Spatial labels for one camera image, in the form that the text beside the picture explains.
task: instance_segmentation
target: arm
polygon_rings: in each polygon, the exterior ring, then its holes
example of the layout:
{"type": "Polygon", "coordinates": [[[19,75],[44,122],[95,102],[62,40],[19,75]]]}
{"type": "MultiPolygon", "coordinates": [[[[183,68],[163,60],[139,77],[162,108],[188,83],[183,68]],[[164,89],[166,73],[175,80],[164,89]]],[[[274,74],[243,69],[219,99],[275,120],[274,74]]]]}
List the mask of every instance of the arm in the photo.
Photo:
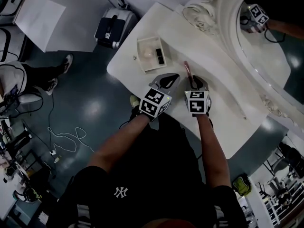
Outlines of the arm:
{"type": "Polygon", "coordinates": [[[206,115],[197,115],[206,182],[211,187],[229,186],[229,167],[223,150],[206,115]]]}
{"type": "Polygon", "coordinates": [[[115,163],[132,146],[149,121],[150,119],[143,114],[135,117],[105,141],[99,150],[94,153],[88,166],[98,166],[109,173],[115,163]]]}
{"type": "Polygon", "coordinates": [[[279,32],[285,33],[292,37],[304,39],[304,28],[302,28],[301,26],[285,23],[273,19],[270,19],[267,22],[267,25],[270,29],[277,30],[279,32]]]}

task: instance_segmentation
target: small box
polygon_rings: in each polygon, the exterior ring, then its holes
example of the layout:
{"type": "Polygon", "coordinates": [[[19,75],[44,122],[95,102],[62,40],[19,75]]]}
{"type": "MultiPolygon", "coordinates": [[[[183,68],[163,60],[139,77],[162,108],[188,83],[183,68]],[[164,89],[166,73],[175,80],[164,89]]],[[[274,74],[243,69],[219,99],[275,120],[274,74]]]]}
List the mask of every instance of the small box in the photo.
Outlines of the small box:
{"type": "Polygon", "coordinates": [[[155,118],[167,110],[171,99],[171,96],[148,86],[145,90],[144,97],[141,99],[139,109],[155,118]]]}
{"type": "Polygon", "coordinates": [[[187,109],[192,114],[206,114],[210,105],[209,91],[185,91],[187,109]]]}
{"type": "Polygon", "coordinates": [[[257,4],[251,4],[248,6],[248,9],[252,15],[252,18],[261,26],[265,25],[269,20],[269,17],[265,11],[258,6],[257,4]]]}
{"type": "Polygon", "coordinates": [[[167,66],[159,36],[138,38],[137,53],[143,72],[167,66]]]}

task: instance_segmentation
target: cable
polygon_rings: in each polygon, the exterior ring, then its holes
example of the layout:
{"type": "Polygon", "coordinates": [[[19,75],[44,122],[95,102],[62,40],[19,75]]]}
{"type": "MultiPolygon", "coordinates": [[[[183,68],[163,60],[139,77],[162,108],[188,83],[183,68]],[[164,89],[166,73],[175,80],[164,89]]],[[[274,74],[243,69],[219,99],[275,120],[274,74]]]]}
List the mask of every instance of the cable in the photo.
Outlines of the cable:
{"type": "Polygon", "coordinates": [[[15,69],[18,69],[18,70],[22,71],[22,73],[23,73],[23,79],[22,79],[22,83],[21,83],[21,88],[18,91],[17,96],[15,97],[15,99],[8,106],[6,106],[6,108],[0,113],[0,115],[2,115],[18,99],[18,97],[19,97],[19,95],[21,93],[21,90],[23,88],[23,83],[24,83],[24,78],[25,78],[25,71],[23,69],[21,69],[19,67],[16,67],[16,66],[14,66],[12,64],[1,64],[0,67],[2,67],[2,66],[11,66],[11,67],[14,67],[15,69]]]}
{"type": "Polygon", "coordinates": [[[40,96],[40,95],[38,95],[38,94],[35,94],[35,93],[31,93],[31,94],[32,94],[32,95],[39,96],[39,97],[42,99],[41,106],[40,106],[38,109],[35,109],[35,110],[32,110],[32,111],[21,112],[21,113],[17,114],[16,116],[0,117],[0,119],[11,119],[11,118],[17,118],[17,117],[19,117],[20,115],[25,114],[25,113],[31,113],[31,112],[36,112],[36,111],[39,111],[39,110],[42,108],[43,103],[44,103],[43,97],[42,97],[42,96],[40,96]]]}
{"type": "Polygon", "coordinates": [[[9,52],[9,51],[7,51],[7,53],[10,53],[10,54],[16,56],[16,57],[17,57],[17,60],[19,60],[19,57],[18,57],[15,53],[11,53],[11,52],[9,52]]]}
{"type": "MultiPolygon", "coordinates": [[[[52,94],[52,109],[50,110],[49,114],[48,114],[48,127],[51,128],[51,120],[50,120],[50,117],[51,117],[51,114],[54,110],[54,106],[55,106],[55,103],[54,103],[54,96],[52,94]]],[[[52,136],[51,136],[51,132],[49,132],[49,146],[51,147],[51,141],[52,140],[52,136]]]]}
{"type": "Polygon", "coordinates": [[[272,42],[272,43],[281,43],[281,42],[284,42],[284,41],[285,41],[286,33],[284,33],[283,39],[282,39],[282,40],[273,41],[273,40],[270,40],[270,39],[267,38],[267,36],[266,36],[267,31],[269,31],[269,27],[268,27],[268,25],[266,24],[266,30],[265,30],[265,33],[264,33],[264,37],[265,37],[265,39],[268,40],[269,42],[272,42]]]}
{"type": "Polygon", "coordinates": [[[19,196],[24,196],[23,194],[21,194],[21,193],[18,193],[16,190],[15,190],[15,192],[19,195],[19,196]]]}
{"type": "Polygon", "coordinates": [[[83,138],[86,137],[86,131],[83,130],[82,128],[80,128],[80,127],[76,127],[76,128],[75,128],[76,136],[75,136],[75,135],[72,135],[72,134],[70,134],[70,133],[58,133],[58,134],[54,134],[53,130],[52,130],[50,127],[48,127],[47,130],[48,130],[51,134],[53,134],[55,137],[58,137],[58,138],[62,138],[62,137],[67,138],[67,139],[73,141],[74,144],[75,144],[75,150],[74,150],[74,151],[72,151],[72,150],[67,150],[67,149],[65,149],[65,148],[63,148],[63,147],[61,147],[61,146],[59,146],[59,145],[57,145],[57,144],[54,144],[54,149],[55,149],[56,152],[57,152],[56,146],[59,147],[59,148],[61,148],[61,149],[63,149],[63,150],[65,150],[65,151],[69,151],[69,152],[72,152],[72,153],[75,153],[75,152],[76,152],[76,150],[77,150],[77,144],[76,144],[76,142],[75,142],[73,139],[71,139],[71,138],[69,138],[69,137],[66,137],[65,134],[68,134],[68,135],[71,135],[71,136],[77,138],[84,146],[89,147],[89,148],[91,149],[92,152],[95,152],[89,145],[86,145],[85,143],[83,143],[83,142],[81,141],[81,139],[83,139],[83,138]],[[84,131],[85,135],[84,135],[83,137],[79,138],[77,129],[81,129],[82,131],[84,131]]]}
{"type": "MultiPolygon", "coordinates": [[[[27,123],[25,122],[24,119],[21,119],[21,121],[22,121],[22,123],[27,127],[27,129],[28,129],[33,135],[35,135],[37,138],[39,138],[39,136],[38,136],[37,134],[35,134],[35,133],[29,128],[29,126],[27,125],[27,123]]],[[[43,144],[48,148],[48,150],[51,151],[51,149],[48,147],[48,145],[47,145],[42,139],[40,139],[40,141],[43,142],[43,144]]]]}
{"type": "Polygon", "coordinates": [[[123,125],[125,125],[126,123],[128,123],[129,121],[126,121],[126,122],[124,122],[123,124],[121,124],[120,127],[119,127],[119,129],[121,129],[121,127],[122,127],[123,125]]]}

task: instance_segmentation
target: ny logo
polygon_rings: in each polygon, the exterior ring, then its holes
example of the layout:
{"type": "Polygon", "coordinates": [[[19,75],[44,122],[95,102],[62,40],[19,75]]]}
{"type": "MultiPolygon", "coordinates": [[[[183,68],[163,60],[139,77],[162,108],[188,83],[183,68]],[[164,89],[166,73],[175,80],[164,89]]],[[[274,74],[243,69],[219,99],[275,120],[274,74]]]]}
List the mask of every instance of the ny logo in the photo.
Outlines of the ny logo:
{"type": "Polygon", "coordinates": [[[127,196],[126,194],[125,194],[125,192],[127,192],[128,191],[128,189],[127,188],[120,188],[120,190],[119,190],[119,188],[116,188],[116,193],[114,193],[114,195],[118,198],[119,197],[119,195],[121,195],[121,198],[124,198],[125,196],[127,196]]]}

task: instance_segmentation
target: black pants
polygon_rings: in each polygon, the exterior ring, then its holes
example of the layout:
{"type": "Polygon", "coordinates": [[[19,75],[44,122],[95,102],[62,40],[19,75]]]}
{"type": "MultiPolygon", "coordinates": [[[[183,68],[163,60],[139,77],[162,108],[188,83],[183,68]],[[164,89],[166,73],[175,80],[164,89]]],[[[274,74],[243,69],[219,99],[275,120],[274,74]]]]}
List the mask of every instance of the black pants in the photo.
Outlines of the black pants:
{"type": "Polygon", "coordinates": [[[27,64],[22,64],[27,74],[26,88],[40,87],[43,90],[48,90],[53,78],[57,78],[65,70],[63,65],[50,67],[30,67],[27,64]]]}

